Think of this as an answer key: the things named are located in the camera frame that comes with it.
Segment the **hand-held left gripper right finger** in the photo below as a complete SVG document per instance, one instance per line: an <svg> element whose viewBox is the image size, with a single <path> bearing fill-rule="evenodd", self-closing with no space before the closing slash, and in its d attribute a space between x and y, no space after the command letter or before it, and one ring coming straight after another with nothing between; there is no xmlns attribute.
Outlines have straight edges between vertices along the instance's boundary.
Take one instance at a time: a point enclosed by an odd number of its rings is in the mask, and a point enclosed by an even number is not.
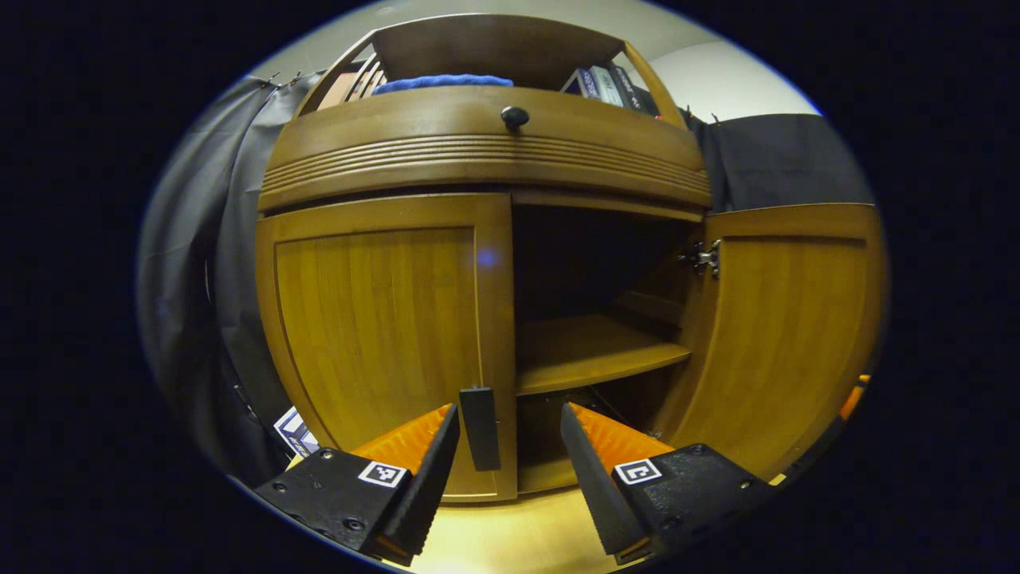
<svg viewBox="0 0 1020 574"><path fill-rule="evenodd" d="M561 439L605 553L664 558L724 531L779 488L707 446L672 447L577 403Z"/></svg>

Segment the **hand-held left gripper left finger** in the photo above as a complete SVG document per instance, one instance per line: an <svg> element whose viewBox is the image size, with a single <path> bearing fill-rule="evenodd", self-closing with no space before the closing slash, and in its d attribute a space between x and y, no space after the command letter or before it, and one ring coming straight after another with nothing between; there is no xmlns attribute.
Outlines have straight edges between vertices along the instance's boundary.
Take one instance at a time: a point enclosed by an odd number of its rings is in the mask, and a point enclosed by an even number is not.
<svg viewBox="0 0 1020 574"><path fill-rule="evenodd" d="M447 403L353 451L322 446L255 493L347 551L408 566L429 536L460 434Z"/></svg>

